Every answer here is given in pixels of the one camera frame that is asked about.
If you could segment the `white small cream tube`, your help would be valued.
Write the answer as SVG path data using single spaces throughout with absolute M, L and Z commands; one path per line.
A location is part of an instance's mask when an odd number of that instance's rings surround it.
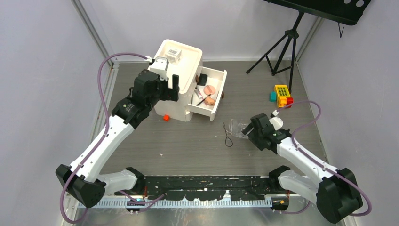
M 198 88 L 196 88 L 196 89 L 194 90 L 194 92 L 195 92 L 195 94 L 197 95 L 198 99 L 202 99 L 202 98 L 203 98 L 202 93 L 199 91 Z

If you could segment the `white drawer organizer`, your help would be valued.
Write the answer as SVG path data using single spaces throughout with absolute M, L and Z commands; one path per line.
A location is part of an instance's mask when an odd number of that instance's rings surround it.
M 191 120 L 194 113 L 209 117 L 210 121 L 215 119 L 217 109 L 223 97 L 223 89 L 227 78 L 227 71 L 219 71 L 204 67 L 202 64 L 202 50 L 186 44 L 166 39 L 162 42 L 155 57 L 165 57 L 165 52 L 168 48 L 180 48 L 182 50 L 182 58 L 178 65 L 169 63 L 167 69 L 168 86 L 172 88 L 172 75 L 179 76 L 179 100 L 174 101 L 159 101 L 154 109 L 155 112 L 164 116 L 169 115 L 170 118 L 188 122 Z M 200 74 L 207 74 L 208 80 L 206 85 L 215 87 L 215 94 L 210 97 L 215 100 L 214 106 L 209 106 L 204 102 L 196 106 L 206 95 L 203 92 L 205 86 L 198 86 L 197 82 Z M 203 98 L 198 99 L 194 90 L 198 88 L 202 93 Z

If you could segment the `clear plastic bag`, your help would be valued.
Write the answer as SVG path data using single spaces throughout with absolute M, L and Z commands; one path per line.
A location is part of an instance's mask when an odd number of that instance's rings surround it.
M 242 130 L 244 130 L 248 125 L 249 121 L 231 119 L 226 124 L 227 134 L 237 138 L 248 139 L 248 136 L 242 133 Z

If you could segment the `black compact case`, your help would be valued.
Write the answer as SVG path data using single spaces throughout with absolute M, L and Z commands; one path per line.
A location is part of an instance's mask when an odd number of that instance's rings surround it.
M 198 86 L 206 86 L 208 75 L 201 73 L 197 82 Z

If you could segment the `pink powder puff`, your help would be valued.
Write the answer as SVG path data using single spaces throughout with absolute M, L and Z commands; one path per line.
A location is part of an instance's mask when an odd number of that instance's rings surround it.
M 216 89 L 215 89 L 215 87 L 212 86 L 212 85 L 206 85 L 206 86 L 204 87 L 204 89 L 203 89 L 203 92 L 204 92 L 204 94 L 205 94 L 206 96 L 211 96 L 211 95 L 215 94 Z

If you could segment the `black hair loop tool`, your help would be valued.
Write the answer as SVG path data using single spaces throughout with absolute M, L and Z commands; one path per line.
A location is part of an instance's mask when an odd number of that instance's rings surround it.
M 223 125 L 223 129 L 224 129 L 224 132 L 225 132 L 225 145 L 227 147 L 232 147 L 233 146 L 233 141 L 231 140 L 231 138 L 228 135 L 227 128 L 226 128 L 226 125 L 225 125 L 224 121 L 222 121 L 222 125 Z

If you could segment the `white barcode box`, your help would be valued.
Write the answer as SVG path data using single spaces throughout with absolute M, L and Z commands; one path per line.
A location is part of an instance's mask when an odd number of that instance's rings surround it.
M 182 50 L 180 48 L 168 48 L 165 52 L 165 58 L 169 63 L 178 65 L 182 58 Z

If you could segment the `beige makeup sponge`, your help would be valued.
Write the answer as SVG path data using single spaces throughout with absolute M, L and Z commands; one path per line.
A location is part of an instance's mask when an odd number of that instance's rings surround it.
M 215 105 L 215 100 L 211 97 L 206 97 L 204 100 L 204 103 L 209 105 L 209 106 L 214 106 Z

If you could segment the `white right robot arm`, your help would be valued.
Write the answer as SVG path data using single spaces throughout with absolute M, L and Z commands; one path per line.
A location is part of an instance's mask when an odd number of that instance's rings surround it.
M 363 206 L 352 171 L 338 169 L 309 152 L 282 127 L 282 119 L 261 113 L 253 116 L 242 133 L 261 151 L 267 149 L 294 164 L 303 175 L 287 166 L 269 172 L 269 188 L 274 193 L 294 192 L 314 203 L 330 223 L 337 223 Z

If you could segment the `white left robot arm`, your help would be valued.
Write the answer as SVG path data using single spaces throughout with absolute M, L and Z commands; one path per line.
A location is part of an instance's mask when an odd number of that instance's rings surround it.
M 56 175 L 68 194 L 86 208 L 94 207 L 104 195 L 130 191 L 140 194 L 145 187 L 142 173 L 132 167 L 121 172 L 101 175 L 110 156 L 159 101 L 178 101 L 179 76 L 163 80 L 158 73 L 142 70 L 130 87 L 129 94 L 120 100 L 106 120 L 102 132 L 84 153 L 70 165 L 61 164 Z

